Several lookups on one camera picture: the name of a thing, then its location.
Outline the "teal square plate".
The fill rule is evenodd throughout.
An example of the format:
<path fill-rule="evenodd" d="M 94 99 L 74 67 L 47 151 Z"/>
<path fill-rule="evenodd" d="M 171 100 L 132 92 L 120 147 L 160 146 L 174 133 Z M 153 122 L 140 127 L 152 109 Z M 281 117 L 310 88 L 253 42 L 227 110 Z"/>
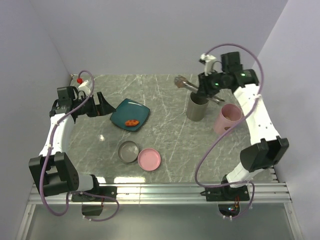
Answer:
<path fill-rule="evenodd" d="M 116 108 L 116 112 L 112 113 L 110 116 L 110 121 L 118 128 L 136 133 L 148 120 L 151 110 L 131 99 L 124 99 Z M 136 120 L 138 124 L 134 126 L 126 125 L 127 121 Z"/>

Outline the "metal tongs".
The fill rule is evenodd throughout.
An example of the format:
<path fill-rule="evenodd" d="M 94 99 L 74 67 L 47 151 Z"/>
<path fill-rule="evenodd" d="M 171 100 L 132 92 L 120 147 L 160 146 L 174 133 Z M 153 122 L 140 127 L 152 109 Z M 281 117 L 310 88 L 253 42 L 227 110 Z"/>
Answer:
<path fill-rule="evenodd" d="M 195 93 L 197 97 L 203 98 L 203 99 L 207 99 L 209 101 L 212 101 L 216 104 L 222 104 L 225 102 L 224 99 L 219 98 L 217 96 L 213 96 L 213 97 L 208 97 L 208 96 L 200 96 L 198 94 L 198 90 L 199 88 L 194 85 L 193 83 L 189 82 L 185 77 L 183 77 L 182 75 L 178 75 L 174 78 L 174 84 L 178 87 L 178 88 L 184 88 L 187 89 L 188 91 L 191 91 L 192 93 Z"/>

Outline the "orange grilled meat piece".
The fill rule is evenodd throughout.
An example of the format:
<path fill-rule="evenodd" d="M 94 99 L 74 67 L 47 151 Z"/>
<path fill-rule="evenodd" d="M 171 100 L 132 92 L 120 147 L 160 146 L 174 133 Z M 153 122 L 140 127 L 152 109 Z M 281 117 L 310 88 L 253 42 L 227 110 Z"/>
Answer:
<path fill-rule="evenodd" d="M 126 127 L 135 127 L 135 126 L 137 126 L 137 125 L 139 125 L 140 124 L 140 122 L 138 121 L 138 120 L 136 120 L 136 119 L 130 119 L 130 120 L 127 120 L 125 123 L 124 123 L 124 125 L 126 126 Z"/>

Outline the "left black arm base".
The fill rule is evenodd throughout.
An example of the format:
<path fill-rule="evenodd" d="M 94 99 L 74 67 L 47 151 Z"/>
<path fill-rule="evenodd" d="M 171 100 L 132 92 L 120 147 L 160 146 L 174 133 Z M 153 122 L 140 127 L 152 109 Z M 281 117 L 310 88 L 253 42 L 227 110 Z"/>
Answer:
<path fill-rule="evenodd" d="M 112 203 L 117 198 L 116 186 L 99 186 L 88 190 L 87 194 L 76 193 L 71 197 L 72 203 L 81 203 L 81 212 L 86 217 L 98 217 L 104 209 L 104 203 Z"/>

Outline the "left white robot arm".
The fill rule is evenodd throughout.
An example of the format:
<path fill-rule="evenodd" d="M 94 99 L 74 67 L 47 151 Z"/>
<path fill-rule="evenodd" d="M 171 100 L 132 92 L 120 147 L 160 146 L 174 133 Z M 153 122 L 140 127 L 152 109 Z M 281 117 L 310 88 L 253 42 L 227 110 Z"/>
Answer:
<path fill-rule="evenodd" d="M 38 157 L 28 163 L 33 181 L 42 197 L 56 196 L 69 192 L 83 192 L 89 201 L 101 196 L 101 188 L 95 175 L 81 175 L 67 155 L 71 132 L 78 116 L 102 117 L 116 110 L 97 92 L 94 97 L 79 97 L 74 86 L 57 89 L 58 98 L 49 112 L 50 130 L 45 145 Z"/>

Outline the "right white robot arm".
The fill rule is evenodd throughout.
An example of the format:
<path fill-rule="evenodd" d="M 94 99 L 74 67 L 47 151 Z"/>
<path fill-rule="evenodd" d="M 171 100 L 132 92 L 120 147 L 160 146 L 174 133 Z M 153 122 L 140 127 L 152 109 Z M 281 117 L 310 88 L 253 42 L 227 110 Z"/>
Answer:
<path fill-rule="evenodd" d="M 216 58 L 205 53 L 200 56 L 204 72 L 198 76 L 197 93 L 201 97 L 214 97 L 222 89 L 231 90 L 248 126 L 250 146 L 240 152 L 239 164 L 226 175 L 228 183 L 220 188 L 222 197 L 232 200 L 238 195 L 238 188 L 281 160 L 289 141 L 280 136 L 270 119 L 256 72 L 243 68 L 238 51 L 222 54 L 220 58 L 221 72 L 216 72 L 213 70 Z"/>

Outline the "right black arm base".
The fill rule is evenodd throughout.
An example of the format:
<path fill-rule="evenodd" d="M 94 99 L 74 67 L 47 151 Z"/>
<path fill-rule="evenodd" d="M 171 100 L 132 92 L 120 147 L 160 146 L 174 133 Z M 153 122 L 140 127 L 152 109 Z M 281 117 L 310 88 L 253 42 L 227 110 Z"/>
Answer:
<path fill-rule="evenodd" d="M 237 217 L 241 212 L 240 202 L 250 200 L 250 195 L 247 186 L 232 188 L 224 186 L 219 188 L 205 188 L 200 192 L 201 196 L 205 197 L 207 202 L 220 202 L 218 210 L 224 218 L 230 219 Z"/>

